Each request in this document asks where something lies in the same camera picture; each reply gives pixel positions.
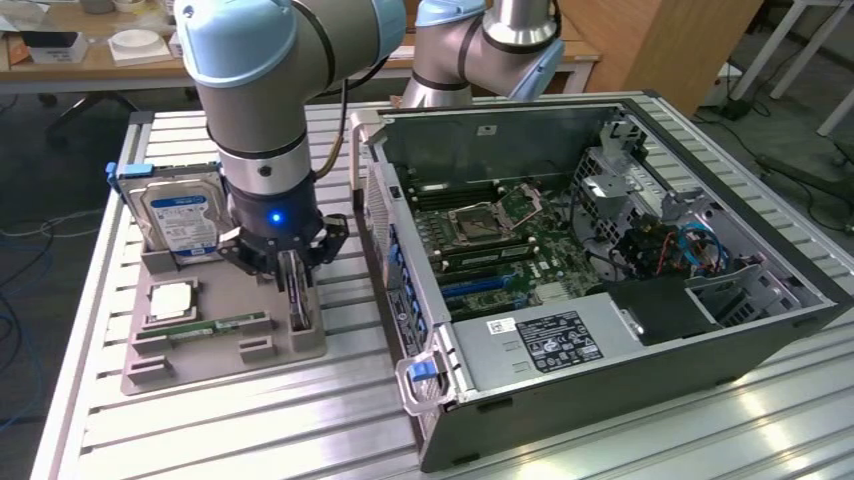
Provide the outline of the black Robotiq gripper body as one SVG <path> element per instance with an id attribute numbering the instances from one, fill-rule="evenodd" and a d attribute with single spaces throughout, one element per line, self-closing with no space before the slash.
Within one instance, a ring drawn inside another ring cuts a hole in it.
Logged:
<path id="1" fill-rule="evenodd" d="M 270 195 L 250 193 L 230 181 L 226 185 L 235 222 L 265 242 L 275 240 L 281 250 L 294 250 L 306 256 L 325 225 L 317 204 L 315 174 L 310 173 L 289 191 Z"/>

